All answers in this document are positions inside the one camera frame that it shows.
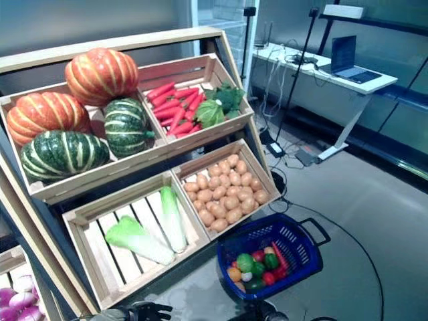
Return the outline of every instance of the pumpkin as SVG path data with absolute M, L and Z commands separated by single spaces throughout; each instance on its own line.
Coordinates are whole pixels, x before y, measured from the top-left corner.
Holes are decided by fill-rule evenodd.
M 132 98 L 113 100 L 105 109 L 104 128 L 108 146 L 117 157 L 126 157 L 148 148 L 147 113 L 141 102 Z
M 51 183 L 107 163 L 108 147 L 94 135 L 50 130 L 21 149 L 22 167 L 30 181 Z
M 138 70 L 134 60 L 119 51 L 96 48 L 76 56 L 66 66 L 72 94 L 83 104 L 105 106 L 136 90 Z
M 71 95 L 59 92 L 32 93 L 20 97 L 7 113 L 12 139 L 20 146 L 41 132 L 54 129 L 88 131 L 88 111 Z

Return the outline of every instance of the laptop screen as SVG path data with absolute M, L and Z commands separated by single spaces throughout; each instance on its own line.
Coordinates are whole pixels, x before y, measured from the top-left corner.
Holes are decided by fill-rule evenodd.
M 332 73 L 354 67 L 356 35 L 332 40 Z

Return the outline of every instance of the green pepper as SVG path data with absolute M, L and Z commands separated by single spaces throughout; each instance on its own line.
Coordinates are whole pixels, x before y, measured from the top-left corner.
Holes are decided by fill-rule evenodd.
M 264 264 L 268 270 L 273 270 L 279 266 L 280 262 L 275 254 L 269 253 L 265 255 Z
M 257 278 L 260 278 L 263 275 L 264 271 L 265 271 L 265 266 L 260 262 L 255 262 L 253 264 L 253 268 L 251 269 L 253 276 Z

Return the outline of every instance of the red tomato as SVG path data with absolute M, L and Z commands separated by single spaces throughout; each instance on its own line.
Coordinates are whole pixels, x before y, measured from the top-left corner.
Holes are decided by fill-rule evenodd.
M 267 286 L 271 286 L 275 283 L 275 276 L 271 272 L 265 272 L 263 273 L 263 281 Z
M 287 276 L 287 270 L 284 269 L 282 266 L 277 267 L 275 270 L 272 271 L 272 274 L 275 277 L 275 280 L 281 280 L 284 279 Z
M 257 262 L 263 262 L 265 252 L 263 252 L 262 249 L 259 249 L 258 251 L 255 251 L 251 256 L 254 257 Z

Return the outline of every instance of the basket handle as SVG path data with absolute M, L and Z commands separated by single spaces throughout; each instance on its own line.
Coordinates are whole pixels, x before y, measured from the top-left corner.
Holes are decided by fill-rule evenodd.
M 311 239 L 312 239 L 312 241 L 314 241 L 314 243 L 316 244 L 316 246 L 321 246 L 321 245 L 324 245 L 325 243 L 328 243 L 328 242 L 330 242 L 332 239 L 331 239 L 331 237 L 329 236 L 329 234 L 327 234 L 327 232 L 326 232 L 326 230 L 319 224 L 319 222 L 317 222 L 317 221 L 315 221 L 313 218 L 311 218 L 311 217 L 309 217 L 309 218 L 307 218 L 307 219 L 304 219 L 303 221 L 300 221 L 299 222 L 299 225 L 303 225 L 303 224 L 305 224 L 306 222 L 311 222 L 312 224 L 314 224 L 315 226 L 316 226 L 316 228 L 321 232 L 321 234 L 322 234 L 322 236 L 324 236 L 324 241 L 321 241 L 321 242 L 316 242 L 315 240 L 314 240 L 314 238 L 312 237 L 312 235 L 310 235 L 310 233 L 308 232 L 308 235 L 310 235 L 310 237 L 311 237 Z

